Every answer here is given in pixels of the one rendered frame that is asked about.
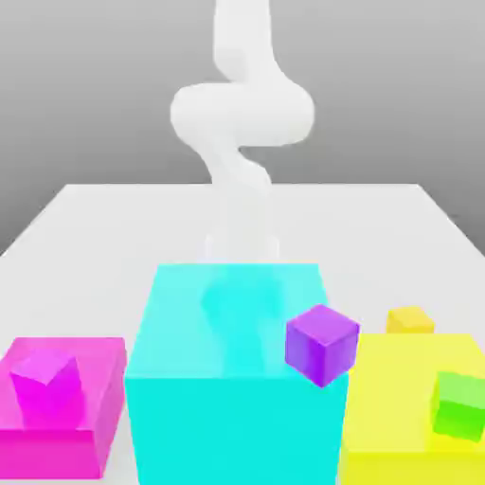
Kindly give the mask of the small orange cube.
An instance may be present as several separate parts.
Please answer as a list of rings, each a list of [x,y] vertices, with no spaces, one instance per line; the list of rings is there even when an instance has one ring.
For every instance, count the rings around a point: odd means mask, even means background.
[[[435,322],[419,306],[404,306],[388,311],[387,333],[433,333]]]

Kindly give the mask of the large cyan box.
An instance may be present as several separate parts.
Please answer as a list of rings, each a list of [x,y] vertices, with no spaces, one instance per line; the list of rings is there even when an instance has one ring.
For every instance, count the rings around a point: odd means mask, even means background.
[[[335,485],[349,379],[284,359],[314,263],[162,264],[125,373],[139,485]]]

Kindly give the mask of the small green cube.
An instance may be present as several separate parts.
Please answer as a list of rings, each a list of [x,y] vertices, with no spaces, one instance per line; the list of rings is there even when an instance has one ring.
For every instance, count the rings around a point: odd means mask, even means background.
[[[480,442],[485,431],[485,378],[439,371],[430,406],[435,433]]]

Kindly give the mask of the small purple cube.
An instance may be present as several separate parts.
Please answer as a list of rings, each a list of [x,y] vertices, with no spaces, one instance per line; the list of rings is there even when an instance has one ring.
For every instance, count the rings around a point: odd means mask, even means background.
[[[319,387],[349,371],[356,359],[360,325],[323,304],[286,324],[285,362]]]

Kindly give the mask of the small magenta cube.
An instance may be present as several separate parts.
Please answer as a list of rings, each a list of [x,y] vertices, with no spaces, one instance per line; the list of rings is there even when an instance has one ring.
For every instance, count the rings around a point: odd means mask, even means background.
[[[84,414],[77,358],[59,350],[33,350],[9,371],[24,425],[74,429]]]

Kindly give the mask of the large yellow box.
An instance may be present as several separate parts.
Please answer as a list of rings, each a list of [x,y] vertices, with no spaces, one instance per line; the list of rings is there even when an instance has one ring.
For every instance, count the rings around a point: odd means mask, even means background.
[[[432,429],[439,372],[485,379],[485,353],[469,334],[364,333],[350,371],[339,485],[485,485],[485,434]]]

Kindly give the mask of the large magenta box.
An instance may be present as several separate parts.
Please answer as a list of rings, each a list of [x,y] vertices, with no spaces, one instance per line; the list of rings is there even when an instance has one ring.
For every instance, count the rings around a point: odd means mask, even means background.
[[[9,371],[33,350],[77,358],[84,414],[74,429],[24,425]],[[121,337],[17,337],[0,359],[0,479],[100,479],[124,406]]]

